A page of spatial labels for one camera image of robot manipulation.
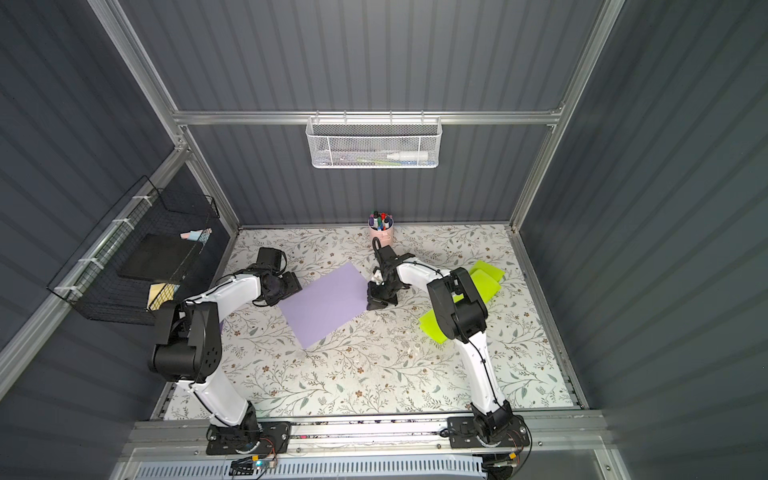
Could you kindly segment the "lavender paper sheet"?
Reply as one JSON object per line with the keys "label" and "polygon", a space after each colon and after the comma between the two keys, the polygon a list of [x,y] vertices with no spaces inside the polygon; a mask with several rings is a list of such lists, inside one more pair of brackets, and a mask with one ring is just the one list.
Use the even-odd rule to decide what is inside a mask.
{"label": "lavender paper sheet", "polygon": [[309,349],[366,311],[368,281],[347,262],[278,303],[299,345]]}

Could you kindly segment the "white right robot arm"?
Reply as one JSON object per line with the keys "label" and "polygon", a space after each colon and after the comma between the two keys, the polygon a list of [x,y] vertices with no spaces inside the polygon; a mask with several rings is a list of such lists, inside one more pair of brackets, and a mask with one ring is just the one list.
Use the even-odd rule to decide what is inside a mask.
{"label": "white right robot arm", "polygon": [[439,331],[455,343],[468,374],[476,431],[487,438],[499,434],[511,425],[513,410],[497,382],[488,353],[488,310],[470,273],[440,269],[411,253],[399,255],[377,239],[372,248],[378,265],[367,285],[367,309],[396,306],[403,289],[425,291]]}

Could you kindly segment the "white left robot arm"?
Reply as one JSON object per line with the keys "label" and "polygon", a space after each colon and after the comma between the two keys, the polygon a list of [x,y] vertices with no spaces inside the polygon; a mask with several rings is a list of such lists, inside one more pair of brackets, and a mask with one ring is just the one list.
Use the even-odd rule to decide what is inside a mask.
{"label": "white left robot arm", "polygon": [[260,248],[253,264],[225,275],[210,289],[160,306],[149,369],[194,396],[216,429],[259,432],[254,407],[221,366],[221,322],[247,304],[272,307],[300,291],[296,275],[287,270],[286,253]]}

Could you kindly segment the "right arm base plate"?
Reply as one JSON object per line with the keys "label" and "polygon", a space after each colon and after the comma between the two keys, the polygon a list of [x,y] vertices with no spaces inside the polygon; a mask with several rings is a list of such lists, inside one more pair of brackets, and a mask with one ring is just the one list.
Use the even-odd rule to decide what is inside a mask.
{"label": "right arm base plate", "polygon": [[447,438],[452,449],[504,448],[521,450],[531,445],[531,431],[523,418],[513,415],[511,421],[493,434],[483,432],[471,416],[453,416],[439,435]]}

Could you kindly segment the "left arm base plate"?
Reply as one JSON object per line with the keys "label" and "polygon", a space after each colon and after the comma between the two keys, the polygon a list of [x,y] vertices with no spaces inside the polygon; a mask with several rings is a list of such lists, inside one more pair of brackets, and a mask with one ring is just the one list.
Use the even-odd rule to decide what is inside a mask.
{"label": "left arm base plate", "polygon": [[206,431],[206,454],[268,456],[285,453],[291,430],[290,422],[261,422],[259,428],[249,431],[244,427],[211,424]]}

